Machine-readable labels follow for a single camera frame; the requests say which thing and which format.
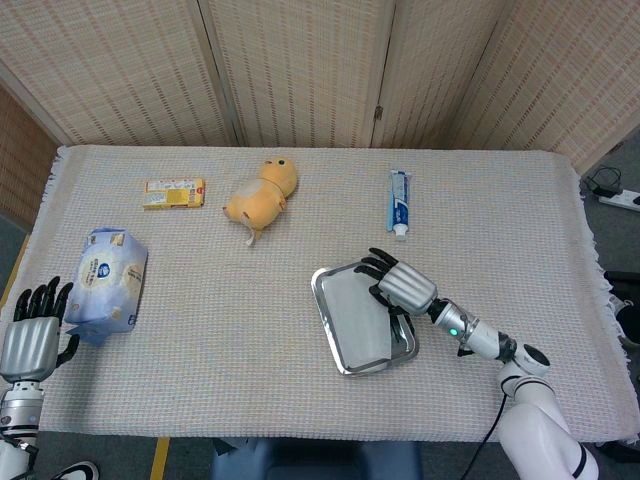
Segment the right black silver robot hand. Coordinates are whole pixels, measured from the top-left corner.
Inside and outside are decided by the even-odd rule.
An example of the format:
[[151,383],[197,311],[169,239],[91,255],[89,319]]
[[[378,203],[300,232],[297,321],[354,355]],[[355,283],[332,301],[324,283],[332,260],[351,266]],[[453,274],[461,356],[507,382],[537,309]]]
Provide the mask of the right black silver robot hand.
[[371,247],[354,272],[375,281],[369,293],[392,315],[422,316],[438,300],[437,287],[431,280],[379,248]]

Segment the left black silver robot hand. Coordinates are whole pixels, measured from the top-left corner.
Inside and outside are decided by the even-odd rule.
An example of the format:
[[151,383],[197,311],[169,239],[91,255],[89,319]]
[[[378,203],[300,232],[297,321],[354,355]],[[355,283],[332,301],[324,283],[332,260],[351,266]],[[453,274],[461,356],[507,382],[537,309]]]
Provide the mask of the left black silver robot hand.
[[1,355],[1,377],[9,384],[41,383],[76,354],[80,335],[72,334],[60,351],[62,321],[73,283],[58,288],[60,277],[35,290],[24,290],[6,329]]

